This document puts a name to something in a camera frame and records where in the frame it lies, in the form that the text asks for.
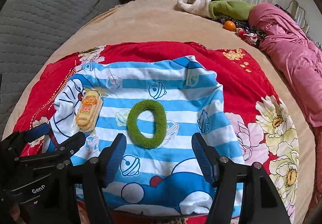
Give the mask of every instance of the white fluffy fabric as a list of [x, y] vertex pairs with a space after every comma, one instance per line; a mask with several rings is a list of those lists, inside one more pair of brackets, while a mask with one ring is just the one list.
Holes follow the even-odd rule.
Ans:
[[191, 14], [210, 18], [209, 2], [211, 0], [178, 0], [178, 6]]

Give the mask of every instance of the plastic wrapper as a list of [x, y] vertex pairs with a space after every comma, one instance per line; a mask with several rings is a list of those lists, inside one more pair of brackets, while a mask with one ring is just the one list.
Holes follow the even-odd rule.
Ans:
[[237, 33], [238, 37], [242, 37], [244, 34], [247, 34], [247, 30], [243, 29], [243, 28], [237, 28], [235, 30], [235, 32]]
[[85, 89], [82, 102], [76, 112], [71, 134], [75, 134], [78, 131], [93, 132], [103, 105], [102, 97], [104, 95], [107, 95], [107, 93], [103, 89]]
[[241, 39], [250, 46], [256, 46], [258, 35], [255, 33], [244, 34]]

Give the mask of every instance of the red cloth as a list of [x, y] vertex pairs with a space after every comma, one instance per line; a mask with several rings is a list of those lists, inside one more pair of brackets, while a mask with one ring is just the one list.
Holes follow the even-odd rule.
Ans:
[[[55, 63], [49, 64], [31, 90], [25, 111], [18, 119], [14, 130], [26, 130], [32, 127], [35, 120], [42, 117], [50, 119], [55, 112], [53, 101], [57, 93], [64, 88], [66, 81], [73, 75], [74, 68], [80, 65], [79, 53], [69, 55]], [[259, 64], [243, 49], [237, 50], [208, 50], [194, 42], [147, 42], [122, 43], [108, 45], [100, 53], [101, 64], [123, 61], [156, 62], [173, 60], [182, 56], [194, 55], [206, 69], [217, 73], [217, 81], [223, 84], [224, 111], [242, 116], [245, 125], [254, 123], [259, 114], [255, 109], [257, 101], [262, 97], [274, 95], [274, 91]], [[31, 148], [27, 145], [22, 156], [36, 154], [39, 145]], [[268, 160], [263, 164], [269, 172], [269, 161], [276, 159], [269, 153]], [[188, 223], [204, 223], [205, 217], [191, 218]]]

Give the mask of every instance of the gray quilted cushion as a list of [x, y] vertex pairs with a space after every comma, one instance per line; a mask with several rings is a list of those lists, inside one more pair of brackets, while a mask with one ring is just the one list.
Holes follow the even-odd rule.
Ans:
[[119, 0], [7, 0], [0, 12], [0, 140], [22, 92], [50, 55]]

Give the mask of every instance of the doraemon face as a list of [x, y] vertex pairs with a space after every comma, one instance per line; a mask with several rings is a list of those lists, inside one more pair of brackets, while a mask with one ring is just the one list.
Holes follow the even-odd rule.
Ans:
[[74, 134], [72, 129], [66, 125], [73, 125], [84, 94], [83, 83], [78, 78], [68, 81], [65, 88], [59, 93], [54, 102], [57, 111], [50, 120], [55, 136], [62, 134], [65, 137], [70, 137]]

